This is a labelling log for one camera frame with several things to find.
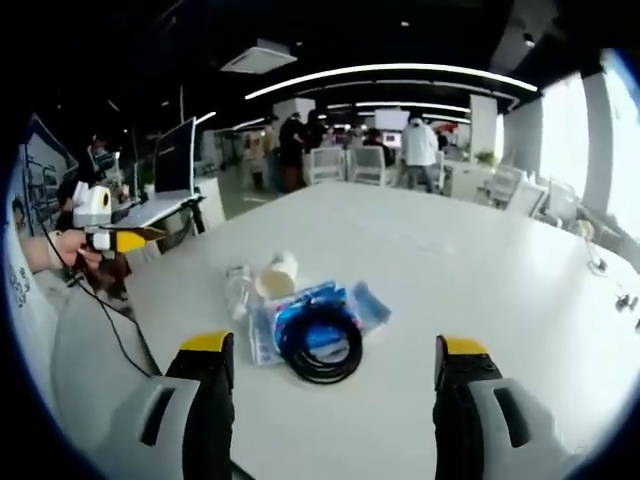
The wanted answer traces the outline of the person's left hand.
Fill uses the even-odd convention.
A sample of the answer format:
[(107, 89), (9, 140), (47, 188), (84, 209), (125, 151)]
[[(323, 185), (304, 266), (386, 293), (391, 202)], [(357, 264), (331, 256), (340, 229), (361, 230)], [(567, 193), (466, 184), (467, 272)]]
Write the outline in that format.
[(91, 270), (96, 270), (103, 256), (87, 245), (87, 235), (82, 230), (69, 229), (48, 234), (48, 255), (54, 269), (74, 267), (78, 260)]

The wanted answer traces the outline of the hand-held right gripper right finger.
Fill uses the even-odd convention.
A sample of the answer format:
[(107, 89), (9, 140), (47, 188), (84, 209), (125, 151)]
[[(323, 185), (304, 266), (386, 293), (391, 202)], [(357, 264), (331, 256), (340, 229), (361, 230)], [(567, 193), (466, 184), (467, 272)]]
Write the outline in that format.
[(552, 412), (470, 338), (436, 338), (437, 479), (565, 479), (581, 457)]

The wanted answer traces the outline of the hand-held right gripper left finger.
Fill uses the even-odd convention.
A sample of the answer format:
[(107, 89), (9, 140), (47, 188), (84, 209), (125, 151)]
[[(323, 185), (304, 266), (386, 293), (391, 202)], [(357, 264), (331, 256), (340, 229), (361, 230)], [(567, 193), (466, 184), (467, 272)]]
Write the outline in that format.
[(106, 479), (230, 479), (235, 419), (234, 336), (186, 341), (162, 376), (115, 410), (96, 451)]

